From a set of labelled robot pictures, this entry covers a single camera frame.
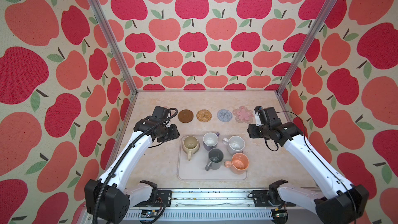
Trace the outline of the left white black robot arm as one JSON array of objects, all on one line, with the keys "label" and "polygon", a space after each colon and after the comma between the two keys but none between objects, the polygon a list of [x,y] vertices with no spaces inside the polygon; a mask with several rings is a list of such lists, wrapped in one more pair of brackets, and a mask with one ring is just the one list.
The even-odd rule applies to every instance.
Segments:
[{"label": "left white black robot arm", "polygon": [[126,184],[134,168],[154,140],[163,144],[179,138],[176,124],[166,120],[142,119],[136,123],[134,132],[113,164],[97,180],[89,180],[85,187],[85,199],[92,223],[99,219],[108,224],[120,223],[130,206],[153,198],[154,184],[139,183],[131,193],[125,193]]}]

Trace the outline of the brown wooden round coaster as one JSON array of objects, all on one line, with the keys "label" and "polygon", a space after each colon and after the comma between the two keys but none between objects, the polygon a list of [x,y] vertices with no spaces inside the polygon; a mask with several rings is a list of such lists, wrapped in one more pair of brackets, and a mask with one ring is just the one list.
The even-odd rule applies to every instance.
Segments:
[{"label": "brown wooden round coaster", "polygon": [[194,114],[191,110],[182,110],[178,114],[178,119],[182,123],[189,123],[193,120]]}]

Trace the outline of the cream ceramic mug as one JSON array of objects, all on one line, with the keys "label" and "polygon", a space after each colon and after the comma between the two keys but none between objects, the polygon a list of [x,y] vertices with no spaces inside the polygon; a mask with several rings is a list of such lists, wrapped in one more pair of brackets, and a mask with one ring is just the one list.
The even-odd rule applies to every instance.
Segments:
[{"label": "cream ceramic mug", "polygon": [[182,141],[182,149],[187,154],[187,159],[190,161],[192,156],[199,151],[200,142],[194,136],[188,136]]}]

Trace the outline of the tan rattan round coaster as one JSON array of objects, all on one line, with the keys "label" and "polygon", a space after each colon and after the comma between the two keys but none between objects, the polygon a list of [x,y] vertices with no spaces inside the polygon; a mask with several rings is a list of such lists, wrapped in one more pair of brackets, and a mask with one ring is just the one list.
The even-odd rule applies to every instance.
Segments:
[{"label": "tan rattan round coaster", "polygon": [[209,122],[212,119],[212,114],[209,110],[200,110],[197,112],[197,119],[200,122]]}]

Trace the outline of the grey woven round coaster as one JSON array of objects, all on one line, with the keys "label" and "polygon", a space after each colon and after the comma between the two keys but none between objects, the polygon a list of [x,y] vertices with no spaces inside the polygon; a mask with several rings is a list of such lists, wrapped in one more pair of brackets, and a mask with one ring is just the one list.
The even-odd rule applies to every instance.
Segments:
[{"label": "grey woven round coaster", "polygon": [[217,118],[222,122],[230,122],[233,114],[229,110],[221,109],[217,112]]}]

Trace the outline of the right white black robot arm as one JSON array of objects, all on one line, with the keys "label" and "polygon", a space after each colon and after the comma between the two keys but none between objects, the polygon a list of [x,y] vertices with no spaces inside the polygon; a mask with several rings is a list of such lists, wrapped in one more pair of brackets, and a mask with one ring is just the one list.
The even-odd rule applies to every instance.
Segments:
[{"label": "right white black robot arm", "polygon": [[265,199],[275,207],[293,203],[316,214],[324,224],[350,224],[362,217],[369,198],[363,185],[355,186],[335,170],[309,143],[294,123],[278,126],[250,124],[252,139],[273,140],[284,147],[306,169],[321,192],[315,192],[278,180],[268,187]]}]

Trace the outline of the lavender ceramic mug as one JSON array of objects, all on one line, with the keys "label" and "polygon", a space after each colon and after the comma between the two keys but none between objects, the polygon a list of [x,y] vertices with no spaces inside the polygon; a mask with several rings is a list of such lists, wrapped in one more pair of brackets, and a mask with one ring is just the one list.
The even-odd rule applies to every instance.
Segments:
[{"label": "lavender ceramic mug", "polygon": [[213,148],[216,148],[218,145],[218,141],[219,141],[219,132],[213,133],[213,132],[209,132],[206,133],[203,136],[203,144],[204,144],[204,148],[207,151],[210,151]]}]

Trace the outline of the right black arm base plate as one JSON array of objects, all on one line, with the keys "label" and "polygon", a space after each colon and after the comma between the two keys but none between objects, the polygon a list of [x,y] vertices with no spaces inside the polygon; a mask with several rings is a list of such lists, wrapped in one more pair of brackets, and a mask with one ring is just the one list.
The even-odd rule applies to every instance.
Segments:
[{"label": "right black arm base plate", "polygon": [[253,199],[256,207],[296,206],[293,203],[283,201],[275,190],[253,190],[247,197]]}]

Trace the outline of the white ceramic mug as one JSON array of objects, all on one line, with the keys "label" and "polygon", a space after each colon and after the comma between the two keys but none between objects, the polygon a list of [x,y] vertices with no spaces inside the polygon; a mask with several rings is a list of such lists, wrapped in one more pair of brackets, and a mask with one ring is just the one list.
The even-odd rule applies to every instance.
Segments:
[{"label": "white ceramic mug", "polygon": [[232,136],[229,139],[223,138],[222,142],[227,145],[228,152],[232,155],[242,153],[245,148],[245,141],[240,136]]}]

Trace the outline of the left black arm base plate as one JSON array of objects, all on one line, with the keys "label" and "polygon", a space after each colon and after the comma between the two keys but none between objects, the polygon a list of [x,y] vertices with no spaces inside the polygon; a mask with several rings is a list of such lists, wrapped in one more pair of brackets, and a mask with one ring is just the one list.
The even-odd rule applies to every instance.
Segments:
[{"label": "left black arm base plate", "polygon": [[151,196],[148,201],[139,203],[135,207],[141,206],[155,206],[156,204],[165,204],[166,207],[171,206],[172,191],[171,190],[158,190],[156,196]]}]

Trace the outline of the pink flower coaster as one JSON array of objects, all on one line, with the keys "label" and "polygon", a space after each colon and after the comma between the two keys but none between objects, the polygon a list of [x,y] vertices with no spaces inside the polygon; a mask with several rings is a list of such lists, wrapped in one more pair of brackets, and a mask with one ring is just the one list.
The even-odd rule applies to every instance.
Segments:
[{"label": "pink flower coaster", "polygon": [[249,110],[245,106],[241,106],[238,109],[234,109],[232,113],[234,115],[235,121],[238,123],[251,124],[254,121],[253,110]]}]

